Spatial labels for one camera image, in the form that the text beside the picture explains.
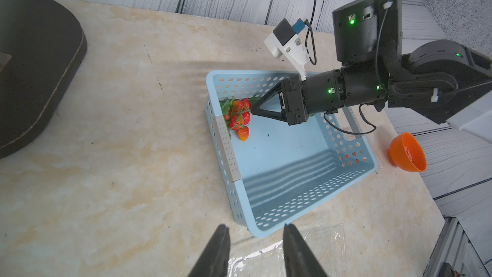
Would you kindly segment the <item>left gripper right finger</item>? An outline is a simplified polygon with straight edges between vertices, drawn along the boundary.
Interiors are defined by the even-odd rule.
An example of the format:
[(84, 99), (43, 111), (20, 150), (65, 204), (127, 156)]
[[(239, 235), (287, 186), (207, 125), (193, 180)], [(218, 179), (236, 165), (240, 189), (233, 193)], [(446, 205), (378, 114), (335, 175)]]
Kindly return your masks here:
[(287, 277), (327, 277), (326, 272), (294, 224), (285, 224), (284, 226), (283, 250)]

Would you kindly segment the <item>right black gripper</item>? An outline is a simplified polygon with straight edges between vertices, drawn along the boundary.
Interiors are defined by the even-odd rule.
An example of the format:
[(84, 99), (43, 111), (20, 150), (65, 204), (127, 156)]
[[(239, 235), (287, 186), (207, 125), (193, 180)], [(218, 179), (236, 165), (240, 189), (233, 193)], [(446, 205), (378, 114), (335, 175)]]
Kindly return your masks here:
[(339, 69), (308, 76), (299, 75), (280, 81), (252, 102), (252, 115), (301, 124), (312, 114), (334, 114), (338, 109), (356, 105), (374, 105), (378, 110), (386, 103), (383, 84), (371, 65), (345, 65)]

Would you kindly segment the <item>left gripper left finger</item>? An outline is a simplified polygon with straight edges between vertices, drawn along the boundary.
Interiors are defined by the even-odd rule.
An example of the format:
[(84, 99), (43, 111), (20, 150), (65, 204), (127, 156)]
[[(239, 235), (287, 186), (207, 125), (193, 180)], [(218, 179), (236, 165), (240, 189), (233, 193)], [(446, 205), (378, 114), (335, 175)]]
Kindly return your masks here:
[(188, 276), (227, 276), (230, 250), (229, 228), (219, 224)]

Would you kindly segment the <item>light blue plastic basket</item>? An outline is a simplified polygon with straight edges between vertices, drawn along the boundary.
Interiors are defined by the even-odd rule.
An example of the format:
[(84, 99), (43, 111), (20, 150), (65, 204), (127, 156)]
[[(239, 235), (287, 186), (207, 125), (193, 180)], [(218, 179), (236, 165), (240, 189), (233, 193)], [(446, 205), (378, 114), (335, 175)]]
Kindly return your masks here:
[(377, 160), (365, 137), (349, 140), (334, 115), (290, 126), (254, 116), (241, 141), (228, 130), (221, 104), (260, 97), (285, 71), (212, 71), (205, 112), (234, 220), (266, 237), (372, 174)]

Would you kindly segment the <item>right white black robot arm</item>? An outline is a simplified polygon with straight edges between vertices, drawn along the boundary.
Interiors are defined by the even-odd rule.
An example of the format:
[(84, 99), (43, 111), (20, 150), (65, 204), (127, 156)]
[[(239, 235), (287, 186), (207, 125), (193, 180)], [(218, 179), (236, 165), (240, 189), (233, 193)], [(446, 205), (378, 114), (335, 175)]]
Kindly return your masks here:
[(371, 105), (408, 108), (436, 124), (491, 140), (491, 59), (450, 40), (402, 53), (401, 0), (356, 0), (333, 12), (339, 69), (308, 75), (314, 52), (299, 35), (307, 20), (281, 21), (265, 39), (275, 57), (296, 73), (253, 103), (252, 113), (305, 123), (311, 115)]

